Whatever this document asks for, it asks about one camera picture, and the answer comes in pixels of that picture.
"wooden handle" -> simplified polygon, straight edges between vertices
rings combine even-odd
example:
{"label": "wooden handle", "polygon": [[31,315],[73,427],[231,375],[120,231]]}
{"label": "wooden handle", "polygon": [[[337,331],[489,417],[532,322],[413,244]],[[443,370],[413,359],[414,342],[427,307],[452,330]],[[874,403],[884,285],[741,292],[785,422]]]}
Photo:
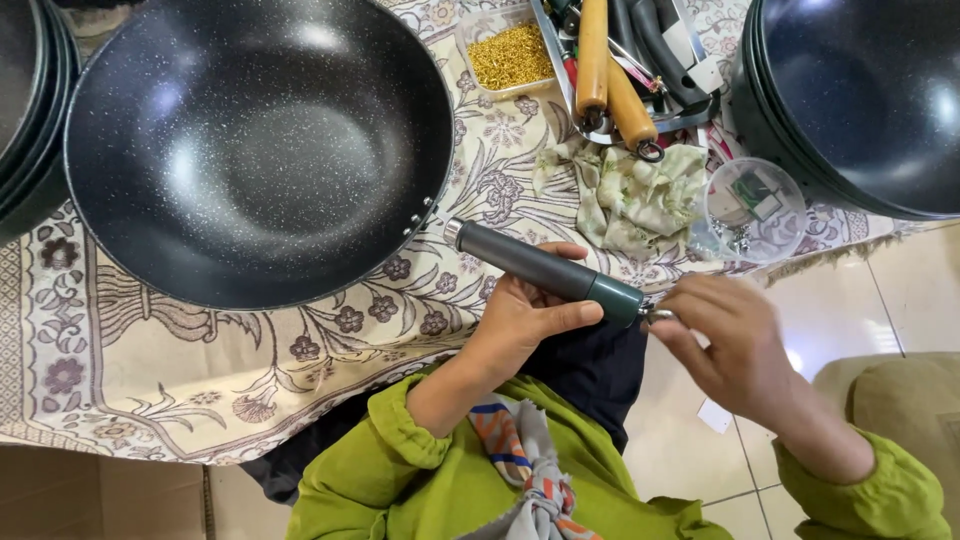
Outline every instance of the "wooden handle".
{"label": "wooden handle", "polygon": [[607,55],[608,85],[610,86],[610,114],[613,123],[620,132],[627,149],[636,152],[636,147],[645,140],[656,140],[657,127],[650,118],[650,113],[644,107],[640,96],[636,95],[630,79],[620,67],[619,63],[609,54]]}
{"label": "wooden handle", "polygon": [[584,0],[577,57],[577,113],[607,108],[607,0]]}

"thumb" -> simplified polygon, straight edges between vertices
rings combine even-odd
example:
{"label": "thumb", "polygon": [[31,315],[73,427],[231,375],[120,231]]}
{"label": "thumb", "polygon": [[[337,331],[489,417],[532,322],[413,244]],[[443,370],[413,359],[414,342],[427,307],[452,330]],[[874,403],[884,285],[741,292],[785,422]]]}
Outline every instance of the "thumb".
{"label": "thumb", "polygon": [[717,378],[713,362],[689,328],[677,321],[664,320],[651,325],[650,333],[684,365],[701,389],[706,391],[705,384],[713,385]]}
{"label": "thumb", "polygon": [[564,331],[595,325],[603,318],[603,308],[592,300],[544,307],[536,310],[540,339]]}

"person's left hand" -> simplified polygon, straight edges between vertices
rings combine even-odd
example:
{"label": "person's left hand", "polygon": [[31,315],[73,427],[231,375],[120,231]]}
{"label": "person's left hand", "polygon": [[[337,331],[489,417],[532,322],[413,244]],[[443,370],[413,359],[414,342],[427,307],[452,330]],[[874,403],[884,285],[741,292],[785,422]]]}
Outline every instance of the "person's left hand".
{"label": "person's left hand", "polygon": [[[587,258],[587,248],[569,242],[548,242],[540,249],[563,258]],[[509,380],[551,335],[595,325],[603,308],[593,301],[566,303],[533,285],[504,274],[487,300],[473,337],[458,355],[482,362],[487,377],[497,385]]]}

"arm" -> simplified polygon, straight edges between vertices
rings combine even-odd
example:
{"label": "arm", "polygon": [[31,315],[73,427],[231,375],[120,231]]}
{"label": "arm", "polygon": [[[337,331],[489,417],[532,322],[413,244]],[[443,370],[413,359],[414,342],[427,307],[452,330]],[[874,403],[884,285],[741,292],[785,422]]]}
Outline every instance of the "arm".
{"label": "arm", "polygon": [[810,520],[804,539],[950,538],[937,479],[896,444],[833,415],[793,371],[777,314],[726,278],[681,279],[660,303],[710,341],[704,349],[675,321],[650,328],[720,406],[776,433],[783,486]]}
{"label": "arm", "polygon": [[[540,247],[587,256],[574,244]],[[370,416],[307,466],[287,538],[385,537],[390,505],[417,474],[443,463],[450,434],[479,399],[516,375],[545,337],[602,317],[595,302],[565,304],[513,276],[500,278],[458,355],[371,397]]]}

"plastic container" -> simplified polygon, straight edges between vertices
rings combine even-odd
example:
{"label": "plastic container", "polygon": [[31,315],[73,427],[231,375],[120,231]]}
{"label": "plastic container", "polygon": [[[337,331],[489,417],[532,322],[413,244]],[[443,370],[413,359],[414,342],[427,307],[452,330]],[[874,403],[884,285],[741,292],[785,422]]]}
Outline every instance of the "plastic container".
{"label": "plastic container", "polygon": [[740,158],[710,177],[690,225],[689,248],[706,260],[771,264],[790,257],[806,231],[797,183],[770,161]]}
{"label": "plastic container", "polygon": [[536,25],[537,19],[534,16],[534,10],[530,7],[530,4],[524,2],[523,4],[499,8],[497,10],[466,13],[460,18],[460,23],[457,24],[457,48],[460,49],[460,55],[464,57],[464,61],[467,63],[470,78],[491,101],[502,101],[517,97],[520,94],[550,88],[554,82],[557,81],[556,77],[550,77],[542,81],[534,81],[526,85],[509,86],[499,90],[490,90],[477,82],[477,74],[473,71],[473,64],[470,62],[470,56],[467,54],[467,45],[477,41],[483,41],[504,30],[526,23]]}

